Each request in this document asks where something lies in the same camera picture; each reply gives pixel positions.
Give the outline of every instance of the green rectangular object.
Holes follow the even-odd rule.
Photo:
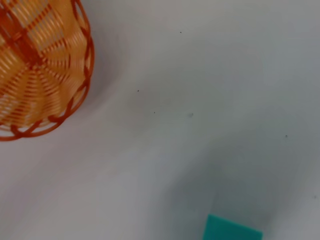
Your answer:
[[[203,240],[262,240],[260,231],[209,215]]]

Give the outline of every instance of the basket weave slat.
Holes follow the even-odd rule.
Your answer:
[[[85,100],[93,67],[80,0],[0,0],[0,141],[59,127]]]

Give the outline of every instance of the orange basket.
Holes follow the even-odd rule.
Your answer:
[[[94,55],[80,0],[0,0],[0,141],[59,127],[88,94]]]

